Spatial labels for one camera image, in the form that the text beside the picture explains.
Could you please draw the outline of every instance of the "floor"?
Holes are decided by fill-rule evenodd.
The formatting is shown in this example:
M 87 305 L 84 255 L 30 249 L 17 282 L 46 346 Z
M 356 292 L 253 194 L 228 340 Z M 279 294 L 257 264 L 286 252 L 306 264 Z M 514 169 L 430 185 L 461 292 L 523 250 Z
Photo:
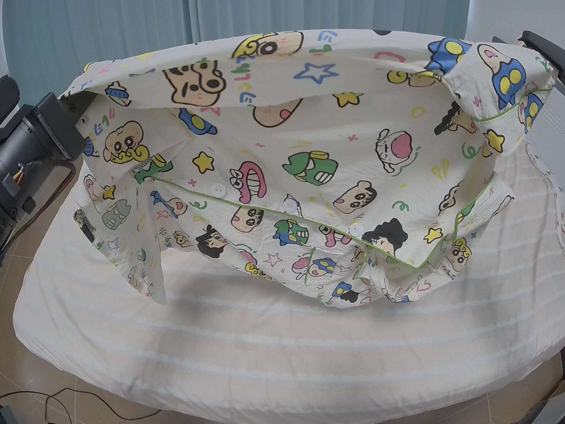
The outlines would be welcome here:
M 56 184 L 65 176 L 65 171 L 56 171 L 46 181 L 39 194 L 41 205 Z M 29 352 L 16 338 L 12 327 L 14 303 L 33 256 L 53 220 L 60 204 L 60 196 L 44 215 L 26 231 L 11 247 L 0 270 L 0 396 L 11 391 L 32 390 L 54 393 L 64 387 L 94 392 L 105 399 L 124 418 L 136 418 L 155 410 L 131 403 L 83 382 L 67 372 L 59 371 L 51 364 Z M 561 357 L 557 354 L 542 364 L 521 382 L 512 383 L 501 390 L 485 394 L 476 399 L 452 405 L 416 416 L 387 421 L 387 424 L 510 424 L 515 422 L 539 400 L 547 397 L 561 379 L 563 370 Z M 66 391 L 58 396 L 71 415 L 71 424 L 117 424 L 124 421 L 113 415 L 102 402 L 93 396 Z M 2 405 L 10 405 L 25 413 L 43 419 L 45 398 L 30 393 L 22 393 L 0 400 Z M 48 421 L 68 423 L 67 414 L 55 401 L 49 402 Z M 210 421 L 175 412 L 159 414 L 139 421 L 147 424 L 204 424 Z

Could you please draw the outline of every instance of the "cartoon print shirt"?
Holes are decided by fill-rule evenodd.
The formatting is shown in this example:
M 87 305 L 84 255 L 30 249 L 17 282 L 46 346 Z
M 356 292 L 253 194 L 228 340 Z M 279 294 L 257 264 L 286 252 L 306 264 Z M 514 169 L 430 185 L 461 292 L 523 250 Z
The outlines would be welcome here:
M 371 30 L 89 64 L 64 94 L 98 94 L 79 123 L 92 203 L 74 218 L 159 303 L 166 249 L 335 307 L 418 300 L 511 204 L 495 159 L 554 80 L 524 47 Z

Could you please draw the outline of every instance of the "mattress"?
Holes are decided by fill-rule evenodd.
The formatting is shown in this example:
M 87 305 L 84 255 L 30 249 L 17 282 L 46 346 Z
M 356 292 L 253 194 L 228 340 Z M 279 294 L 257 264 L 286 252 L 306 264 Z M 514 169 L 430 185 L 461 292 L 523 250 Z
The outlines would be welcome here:
M 524 145 L 496 171 L 516 199 L 465 274 L 418 302 L 347 310 L 174 250 L 168 304 L 145 300 L 74 223 L 78 183 L 26 273 L 16 335 L 88 383 L 225 423 L 374 424 L 477 397 L 565 345 L 555 190 Z

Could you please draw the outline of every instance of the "yellow star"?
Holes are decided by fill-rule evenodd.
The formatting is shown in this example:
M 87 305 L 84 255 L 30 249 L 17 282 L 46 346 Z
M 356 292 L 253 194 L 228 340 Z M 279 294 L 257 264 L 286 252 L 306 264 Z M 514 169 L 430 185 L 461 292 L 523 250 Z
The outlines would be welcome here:
M 214 171 L 214 165 L 212 165 L 214 163 L 214 159 L 206 155 L 204 151 L 200 151 L 198 157 L 194 157 L 194 159 L 192 159 L 192 163 L 198 167 L 200 174 L 204 174 L 208 170 Z
M 115 185 L 107 185 L 104 187 L 104 194 L 103 199 L 105 200 L 113 200 L 114 199 L 114 192 L 116 191 Z
M 504 135 L 498 135 L 492 129 L 483 133 L 487 140 L 489 140 L 489 146 L 493 148 L 496 152 L 502 152 L 502 145 L 504 144 L 505 137 Z
M 340 109 L 342 109 L 348 103 L 352 105 L 358 105 L 360 95 L 363 95 L 363 93 L 359 95 L 357 93 L 342 93 L 340 95 L 333 95 L 333 96 L 337 99 L 337 104 L 339 105 Z
M 431 244 L 434 240 L 441 239 L 443 237 L 443 233 L 441 232 L 441 228 L 434 229 L 430 228 L 428 230 L 428 235 L 424 237 L 424 240 Z

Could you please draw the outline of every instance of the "button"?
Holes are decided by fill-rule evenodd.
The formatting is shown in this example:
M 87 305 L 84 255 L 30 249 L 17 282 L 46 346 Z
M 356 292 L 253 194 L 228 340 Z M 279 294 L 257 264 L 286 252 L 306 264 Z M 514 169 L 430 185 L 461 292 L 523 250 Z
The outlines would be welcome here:
M 298 203 L 296 200 L 289 198 L 282 203 L 282 209 L 287 214 L 294 214 L 298 210 Z
M 361 226 L 359 223 L 353 223 L 349 227 L 349 234 L 351 234 L 353 237 L 357 237 L 357 239 L 359 239 L 363 235 L 363 233 L 363 226 Z
M 223 198 L 226 193 L 228 193 L 228 189 L 222 183 L 218 182 L 212 186 L 212 196 Z

